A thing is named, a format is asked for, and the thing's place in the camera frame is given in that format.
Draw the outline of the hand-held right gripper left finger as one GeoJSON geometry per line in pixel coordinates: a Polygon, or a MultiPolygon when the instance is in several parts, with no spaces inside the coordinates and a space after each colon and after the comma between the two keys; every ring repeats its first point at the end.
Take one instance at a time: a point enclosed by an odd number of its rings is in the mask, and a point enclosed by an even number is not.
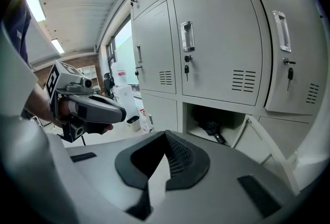
{"type": "Polygon", "coordinates": [[[147,190],[153,175],[165,153],[164,131],[146,135],[147,138],[122,150],[115,158],[115,169],[123,182],[140,190],[147,190]]]}

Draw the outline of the person's left hand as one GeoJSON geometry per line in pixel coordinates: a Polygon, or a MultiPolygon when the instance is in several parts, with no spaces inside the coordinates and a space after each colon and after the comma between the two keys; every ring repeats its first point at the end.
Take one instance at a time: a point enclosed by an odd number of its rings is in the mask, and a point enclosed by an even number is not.
{"type": "Polygon", "coordinates": [[[57,127],[68,122],[69,117],[72,114],[77,114],[79,105],[71,100],[59,99],[58,101],[58,119],[54,122],[57,127]]]}

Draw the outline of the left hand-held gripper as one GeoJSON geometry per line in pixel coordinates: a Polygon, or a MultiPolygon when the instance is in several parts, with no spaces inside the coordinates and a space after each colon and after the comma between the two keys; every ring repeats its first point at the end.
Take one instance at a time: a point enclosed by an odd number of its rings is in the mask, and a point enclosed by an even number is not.
{"type": "Polygon", "coordinates": [[[120,104],[101,95],[92,95],[92,80],[62,61],[55,61],[46,82],[46,91],[50,110],[56,120],[59,120],[60,98],[66,98],[77,106],[76,113],[62,125],[61,138],[67,142],[72,143],[83,135],[84,121],[115,124],[126,119],[126,110],[120,104]]]}

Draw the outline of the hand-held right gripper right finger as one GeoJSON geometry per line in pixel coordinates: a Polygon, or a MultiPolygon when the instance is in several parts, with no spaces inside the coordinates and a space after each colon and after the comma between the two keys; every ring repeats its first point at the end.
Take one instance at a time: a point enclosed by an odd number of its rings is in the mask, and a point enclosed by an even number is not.
{"type": "Polygon", "coordinates": [[[210,168],[210,157],[200,147],[170,130],[164,132],[164,154],[168,160],[170,179],[166,191],[189,189],[198,184],[210,168]]]}

